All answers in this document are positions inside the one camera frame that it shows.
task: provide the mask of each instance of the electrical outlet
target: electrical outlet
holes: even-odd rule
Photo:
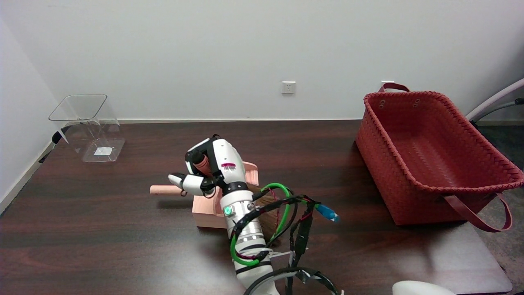
[[[282,93],[283,94],[294,94],[297,90],[296,81],[282,81]]]

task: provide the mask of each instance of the baseboard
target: baseboard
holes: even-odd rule
[[[478,126],[522,126],[524,120],[499,120],[499,121],[478,121]]]
[[[342,121],[361,120],[358,119],[122,119],[120,124],[147,124],[147,123],[195,123],[195,122],[257,122],[257,121]]]
[[[54,144],[50,142],[46,148],[36,157],[33,161],[33,164],[24,171],[24,173],[21,175],[21,177],[18,179],[18,181],[11,187],[11,189],[5,194],[5,196],[2,198],[2,201],[0,202],[0,214],[3,214],[5,209],[11,204],[11,202],[14,200],[16,195],[22,190],[24,185],[29,181],[31,176],[36,172],[38,167],[40,167],[40,163],[38,163],[38,160],[40,160],[45,154],[49,153],[54,147]]]

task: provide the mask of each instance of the wooden table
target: wooden table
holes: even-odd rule
[[[300,265],[321,270],[346,294],[389,295],[400,280],[456,293],[510,291],[469,224],[393,224],[354,144],[358,125],[129,124],[114,163],[82,163],[61,142],[0,219],[0,293],[242,294],[225,231],[196,228],[191,198],[148,195],[149,185],[183,172],[185,151],[213,133],[258,165],[261,184],[284,183],[337,211],[337,224],[315,215]],[[279,249],[286,247],[287,238]],[[327,294],[315,282],[295,289]]]

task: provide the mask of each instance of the red woven basket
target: red woven basket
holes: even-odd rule
[[[468,220],[491,232],[511,227],[509,208],[497,193],[523,185],[522,171],[448,97],[432,91],[375,92],[364,104],[356,143],[395,224]],[[506,210],[501,229],[476,215],[496,196]]]

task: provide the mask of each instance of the transparent box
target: transparent box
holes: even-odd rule
[[[63,139],[84,162],[112,162],[125,139],[104,94],[65,97],[49,115]]]

